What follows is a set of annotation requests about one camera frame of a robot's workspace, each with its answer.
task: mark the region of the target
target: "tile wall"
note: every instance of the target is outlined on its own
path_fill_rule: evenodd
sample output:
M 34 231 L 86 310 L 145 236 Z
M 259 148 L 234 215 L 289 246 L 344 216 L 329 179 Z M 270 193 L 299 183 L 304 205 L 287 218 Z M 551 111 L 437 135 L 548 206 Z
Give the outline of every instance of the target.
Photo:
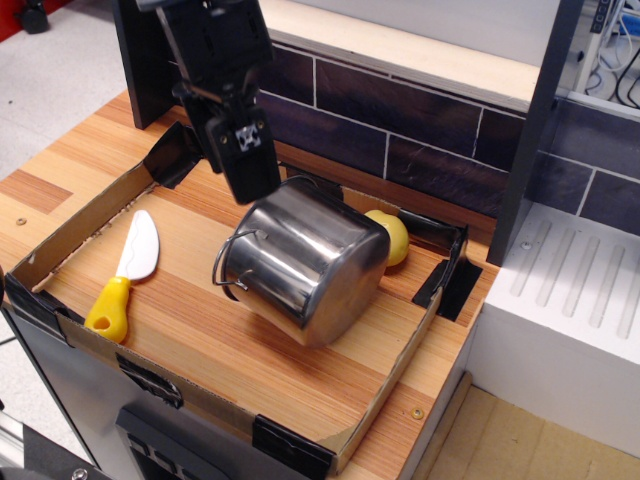
M 276 140 L 497 217 L 524 114 L 275 50 L 256 81 Z
M 536 160 L 534 200 L 640 235 L 640 122 L 571 101 Z

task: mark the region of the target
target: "black device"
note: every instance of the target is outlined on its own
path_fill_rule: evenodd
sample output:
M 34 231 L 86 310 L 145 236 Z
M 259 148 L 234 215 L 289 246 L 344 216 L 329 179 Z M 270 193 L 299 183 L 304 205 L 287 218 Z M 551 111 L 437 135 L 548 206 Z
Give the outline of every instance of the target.
M 44 9 L 44 0 L 26 0 L 25 6 L 14 17 L 29 34 L 42 33 L 49 30 L 49 20 Z
M 224 173 L 246 204 L 280 184 L 267 117 L 256 105 L 251 72 L 273 60 L 257 0 L 137 0 L 155 10 L 182 81 L 173 89 L 185 107 L 202 154 Z

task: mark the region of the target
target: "wooden surface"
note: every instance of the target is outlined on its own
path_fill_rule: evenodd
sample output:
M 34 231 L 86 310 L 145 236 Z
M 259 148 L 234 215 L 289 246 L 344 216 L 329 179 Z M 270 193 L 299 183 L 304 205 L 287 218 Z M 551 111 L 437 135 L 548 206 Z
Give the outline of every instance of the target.
M 1 182 L 5 271 L 136 165 L 176 119 L 183 119 L 181 109 L 136 130 L 123 94 Z M 409 261 L 385 276 L 362 320 L 330 347 L 310 351 L 211 285 L 215 254 L 246 207 L 231 201 L 224 179 L 208 164 L 201 162 L 175 191 L 157 188 L 133 208 L 149 210 L 156 220 L 161 254 L 157 272 L 132 291 L 126 347 L 312 440 L 344 444 L 424 315 L 409 300 L 442 257 L 412 246 Z M 118 217 L 45 288 L 85 315 L 115 272 L 130 216 Z M 486 235 L 478 238 L 469 255 L 481 264 Z M 434 319 L 340 478 L 397 477 L 495 277 L 495 268 L 482 266 L 458 321 Z M 424 418 L 412 417 L 415 408 Z

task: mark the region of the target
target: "gray floor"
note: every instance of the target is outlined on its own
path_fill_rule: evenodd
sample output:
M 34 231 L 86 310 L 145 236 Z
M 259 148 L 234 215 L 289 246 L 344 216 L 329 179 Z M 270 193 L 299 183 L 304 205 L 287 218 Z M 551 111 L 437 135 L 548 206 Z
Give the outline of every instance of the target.
M 0 42 L 0 179 L 126 88 L 111 0 L 74 0 L 49 23 Z M 5 413 L 85 457 L 1 317 L 0 400 Z

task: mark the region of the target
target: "wire handle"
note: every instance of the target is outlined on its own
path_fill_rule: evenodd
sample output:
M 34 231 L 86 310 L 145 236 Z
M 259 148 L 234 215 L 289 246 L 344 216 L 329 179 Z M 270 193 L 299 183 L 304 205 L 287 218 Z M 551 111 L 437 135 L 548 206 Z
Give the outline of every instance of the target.
M 225 242 L 222 244 L 222 247 L 220 247 L 220 250 L 218 251 L 218 255 L 216 255 L 216 261 L 213 264 L 211 281 L 213 282 L 214 285 L 219 287 L 235 285 L 237 287 L 242 288 L 245 292 L 249 290 L 249 287 L 247 287 L 244 283 L 242 283 L 239 278 L 235 282 L 228 281 L 226 279 L 226 272 L 224 271 L 224 269 L 220 274 L 220 280 L 218 280 L 217 278 L 218 278 L 218 266 L 220 264 L 220 261 L 222 260 L 222 257 L 225 255 L 225 253 L 229 250 L 229 247 L 231 247 L 231 244 L 234 241 L 236 241 L 238 238 L 244 237 L 245 235 L 251 235 L 251 234 L 255 234 L 258 238 L 262 240 L 266 239 L 269 236 L 266 232 L 262 230 L 247 230 L 246 232 L 234 233 L 229 238 L 227 238 Z

